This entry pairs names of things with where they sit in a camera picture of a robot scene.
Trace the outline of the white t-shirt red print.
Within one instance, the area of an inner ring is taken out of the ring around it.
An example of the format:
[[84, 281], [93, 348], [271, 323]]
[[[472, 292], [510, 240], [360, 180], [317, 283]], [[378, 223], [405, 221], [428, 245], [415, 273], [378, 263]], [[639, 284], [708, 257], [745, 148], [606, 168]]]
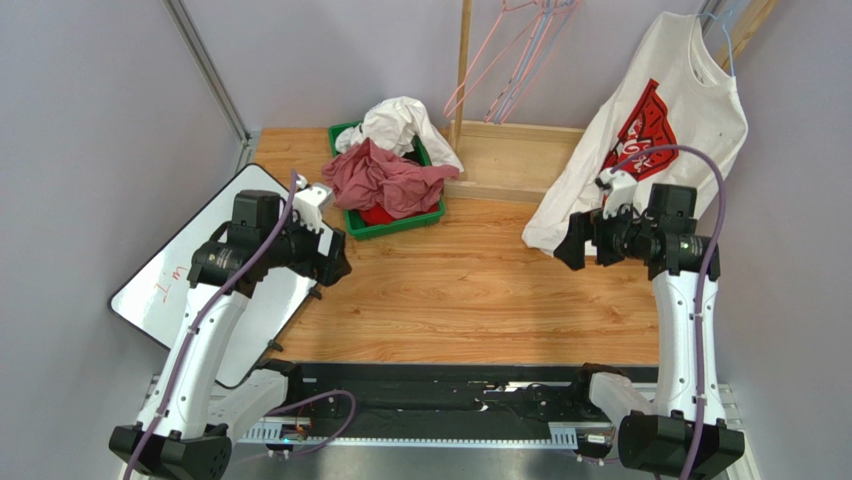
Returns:
[[696, 189], [695, 215], [701, 217], [717, 195], [715, 177], [704, 161], [673, 145], [705, 153], [727, 175], [747, 133], [736, 80], [707, 50], [699, 18], [663, 12], [526, 224], [522, 240], [552, 254], [571, 214], [602, 205], [598, 174], [631, 155], [636, 160], [623, 170], [638, 182], [637, 210], [646, 208], [653, 184], [675, 184]]

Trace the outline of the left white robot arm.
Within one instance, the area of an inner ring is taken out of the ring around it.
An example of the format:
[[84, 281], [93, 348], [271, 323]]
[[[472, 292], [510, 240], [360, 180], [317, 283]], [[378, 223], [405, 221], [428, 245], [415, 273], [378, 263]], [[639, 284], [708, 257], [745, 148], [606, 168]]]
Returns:
[[345, 233], [323, 223], [332, 201], [322, 184], [292, 187], [287, 196], [235, 195], [230, 219], [191, 257], [182, 323], [152, 396], [133, 424], [111, 434], [108, 447], [125, 462], [125, 478], [219, 479], [238, 440], [266, 414], [287, 411], [300, 370], [281, 361], [250, 371], [216, 404], [210, 395], [235, 327], [272, 270], [286, 268], [322, 286], [351, 273]]

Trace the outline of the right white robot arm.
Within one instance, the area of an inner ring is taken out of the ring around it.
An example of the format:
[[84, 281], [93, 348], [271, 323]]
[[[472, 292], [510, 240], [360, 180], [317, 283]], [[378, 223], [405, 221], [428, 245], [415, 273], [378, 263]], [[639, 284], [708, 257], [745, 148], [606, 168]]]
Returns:
[[660, 334], [655, 396], [647, 400], [611, 368], [590, 367], [587, 398], [613, 422], [624, 467], [713, 479], [742, 457], [745, 437], [728, 427], [717, 381], [713, 314], [720, 261], [714, 252], [701, 269], [711, 240], [695, 232], [696, 197], [691, 187], [655, 184], [641, 214], [630, 204], [612, 216], [602, 208], [574, 213], [554, 255], [580, 270], [591, 243], [599, 265], [636, 259], [647, 267]]

